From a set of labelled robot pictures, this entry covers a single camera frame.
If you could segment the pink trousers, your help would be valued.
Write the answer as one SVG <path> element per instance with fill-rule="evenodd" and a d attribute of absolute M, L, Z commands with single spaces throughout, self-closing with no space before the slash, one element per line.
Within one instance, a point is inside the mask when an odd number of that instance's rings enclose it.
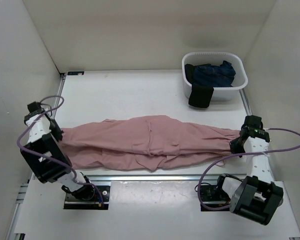
<path fill-rule="evenodd" d="M 237 137 L 235 129 L 153 115 L 64 128 L 59 144 L 74 169 L 154 172 L 228 156 Z"/>

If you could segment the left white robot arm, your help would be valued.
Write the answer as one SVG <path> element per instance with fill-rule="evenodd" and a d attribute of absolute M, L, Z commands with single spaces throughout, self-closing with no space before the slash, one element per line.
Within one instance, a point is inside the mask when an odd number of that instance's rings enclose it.
<path fill-rule="evenodd" d="M 72 163 L 59 143 L 64 131 L 44 109 L 44 104 L 34 101 L 27 105 L 29 114 L 24 123 L 29 130 L 26 145 L 21 145 L 20 153 L 28 166 L 43 184 L 59 183 L 61 189 L 80 201 L 90 201 L 96 190 L 84 174 L 73 169 Z"/>

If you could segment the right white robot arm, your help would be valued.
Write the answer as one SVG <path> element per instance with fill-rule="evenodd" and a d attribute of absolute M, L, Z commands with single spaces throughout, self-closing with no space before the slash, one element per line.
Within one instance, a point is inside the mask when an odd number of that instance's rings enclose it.
<path fill-rule="evenodd" d="M 270 135 L 263 128 L 262 118 L 248 115 L 239 137 L 230 142 L 233 154 L 253 153 L 246 157 L 247 176 L 240 180 L 230 174 L 218 177 L 214 193 L 220 200 L 230 198 L 229 211 L 233 214 L 268 225 L 283 202 L 284 191 L 275 185 L 266 154 Z"/>

